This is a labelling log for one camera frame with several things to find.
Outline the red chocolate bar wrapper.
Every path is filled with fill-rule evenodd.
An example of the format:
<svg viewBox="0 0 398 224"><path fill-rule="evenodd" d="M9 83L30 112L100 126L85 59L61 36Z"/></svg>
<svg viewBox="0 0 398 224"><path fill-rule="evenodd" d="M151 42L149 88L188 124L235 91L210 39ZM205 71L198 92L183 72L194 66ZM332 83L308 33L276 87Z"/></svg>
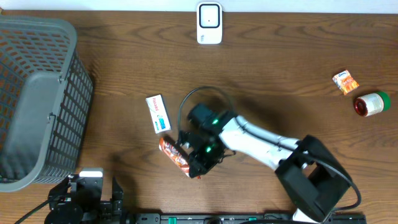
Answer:
<svg viewBox="0 0 398 224"><path fill-rule="evenodd" d="M187 176L190 177L188 154L170 136L159 139L159 149Z"/></svg>

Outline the white jar green lid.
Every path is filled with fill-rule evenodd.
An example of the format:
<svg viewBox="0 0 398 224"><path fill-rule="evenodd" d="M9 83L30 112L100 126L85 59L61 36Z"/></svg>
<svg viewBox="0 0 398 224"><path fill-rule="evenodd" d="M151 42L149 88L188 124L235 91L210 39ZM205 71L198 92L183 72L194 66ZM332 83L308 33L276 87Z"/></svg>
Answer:
<svg viewBox="0 0 398 224"><path fill-rule="evenodd" d="M372 116L389 110L391 99L387 93L377 91L367 95L357 97L354 101L354 110L362 117Z"/></svg>

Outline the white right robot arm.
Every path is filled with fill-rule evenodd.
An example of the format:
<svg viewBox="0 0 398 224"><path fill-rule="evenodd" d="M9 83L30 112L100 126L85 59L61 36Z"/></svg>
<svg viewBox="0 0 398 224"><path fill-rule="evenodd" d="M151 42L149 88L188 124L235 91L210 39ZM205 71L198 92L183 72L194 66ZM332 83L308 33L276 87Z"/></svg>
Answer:
<svg viewBox="0 0 398 224"><path fill-rule="evenodd" d="M321 223L349 189L352 179L317 138L287 138L257 127L233 110L217 113L197 104L187 119L194 132L178 131L178 144L193 150L189 176L207 174L226 157L241 152L272 169L297 211L295 221Z"/></svg>

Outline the orange small carton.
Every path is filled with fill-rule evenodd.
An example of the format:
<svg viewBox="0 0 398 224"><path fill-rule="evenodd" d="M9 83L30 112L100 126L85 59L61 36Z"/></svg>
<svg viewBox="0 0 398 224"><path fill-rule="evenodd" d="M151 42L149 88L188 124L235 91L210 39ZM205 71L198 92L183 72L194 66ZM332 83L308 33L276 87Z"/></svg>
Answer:
<svg viewBox="0 0 398 224"><path fill-rule="evenodd" d="M347 95L359 87L359 83L351 76L348 70L334 75L332 80L344 95Z"/></svg>

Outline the white blue medicine box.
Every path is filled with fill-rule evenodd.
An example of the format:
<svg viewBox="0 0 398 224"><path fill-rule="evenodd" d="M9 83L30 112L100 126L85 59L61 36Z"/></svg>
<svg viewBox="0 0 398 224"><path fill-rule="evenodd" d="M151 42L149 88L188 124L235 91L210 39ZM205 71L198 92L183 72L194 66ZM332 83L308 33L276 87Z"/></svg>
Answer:
<svg viewBox="0 0 398 224"><path fill-rule="evenodd" d="M172 129L169 116L164 104L162 95L155 95L146 98L152 124L156 134L169 131Z"/></svg>

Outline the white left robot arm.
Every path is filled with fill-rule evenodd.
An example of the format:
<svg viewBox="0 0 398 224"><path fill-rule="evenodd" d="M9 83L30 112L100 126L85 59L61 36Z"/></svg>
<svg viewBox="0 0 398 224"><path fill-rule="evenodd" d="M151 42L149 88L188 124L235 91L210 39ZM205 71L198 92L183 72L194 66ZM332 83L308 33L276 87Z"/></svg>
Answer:
<svg viewBox="0 0 398 224"><path fill-rule="evenodd" d="M123 209L124 192L113 179L112 197L102 200L103 178L71 175L56 185L48 196L49 224L128 224L135 218Z"/></svg>

